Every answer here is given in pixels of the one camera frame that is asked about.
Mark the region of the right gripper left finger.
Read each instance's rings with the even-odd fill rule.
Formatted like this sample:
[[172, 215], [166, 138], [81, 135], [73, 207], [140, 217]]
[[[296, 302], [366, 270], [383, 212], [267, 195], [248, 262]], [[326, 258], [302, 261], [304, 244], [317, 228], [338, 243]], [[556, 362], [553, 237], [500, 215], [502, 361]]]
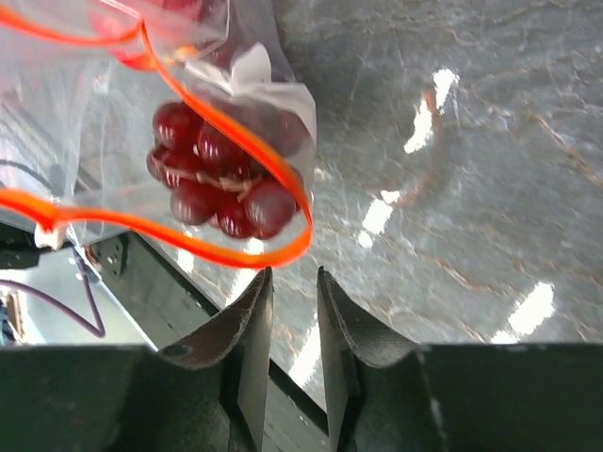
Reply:
[[5, 347], [5, 451], [258, 451], [263, 444], [272, 271], [177, 342]]

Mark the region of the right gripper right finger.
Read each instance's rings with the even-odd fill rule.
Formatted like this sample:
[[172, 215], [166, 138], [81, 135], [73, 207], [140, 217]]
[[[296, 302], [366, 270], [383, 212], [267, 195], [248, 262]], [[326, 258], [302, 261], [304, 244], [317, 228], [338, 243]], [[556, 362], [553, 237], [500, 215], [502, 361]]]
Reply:
[[334, 451], [598, 451], [602, 348], [418, 344], [318, 271]]

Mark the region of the dark red grape bunch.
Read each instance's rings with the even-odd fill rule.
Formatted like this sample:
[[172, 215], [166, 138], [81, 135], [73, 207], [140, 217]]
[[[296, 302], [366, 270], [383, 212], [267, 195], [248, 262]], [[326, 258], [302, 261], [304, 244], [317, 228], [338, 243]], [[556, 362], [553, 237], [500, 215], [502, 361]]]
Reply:
[[185, 103], [161, 105], [152, 126], [147, 169], [171, 191], [171, 212], [181, 223], [270, 240], [301, 210], [273, 175]]

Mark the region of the clear orange zip top bag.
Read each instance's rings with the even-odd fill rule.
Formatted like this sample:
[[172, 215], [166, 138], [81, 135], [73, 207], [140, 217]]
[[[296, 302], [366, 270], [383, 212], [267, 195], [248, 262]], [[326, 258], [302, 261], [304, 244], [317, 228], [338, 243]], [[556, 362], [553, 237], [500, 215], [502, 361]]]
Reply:
[[270, 1], [1, 5], [1, 221], [38, 248], [131, 230], [288, 264], [312, 239], [316, 147]]

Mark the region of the red apple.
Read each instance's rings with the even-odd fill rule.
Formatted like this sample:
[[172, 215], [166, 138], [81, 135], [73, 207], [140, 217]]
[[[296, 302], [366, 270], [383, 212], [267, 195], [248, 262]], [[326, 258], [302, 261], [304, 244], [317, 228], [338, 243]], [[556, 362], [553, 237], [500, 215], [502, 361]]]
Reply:
[[154, 52], [167, 66], [197, 57], [225, 41], [227, 1], [102, 1], [88, 13], [92, 30], [108, 39], [124, 34], [138, 20], [146, 24]]

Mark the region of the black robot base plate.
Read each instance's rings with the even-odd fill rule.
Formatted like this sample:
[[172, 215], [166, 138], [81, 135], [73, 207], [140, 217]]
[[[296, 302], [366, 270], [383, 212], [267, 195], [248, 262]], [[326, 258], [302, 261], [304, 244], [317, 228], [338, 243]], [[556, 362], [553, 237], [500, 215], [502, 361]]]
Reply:
[[[87, 248], [111, 295], [159, 351], [196, 331], [222, 311], [164, 252], [125, 233]], [[263, 444], [258, 451], [324, 451], [326, 417], [314, 401], [269, 359]]]

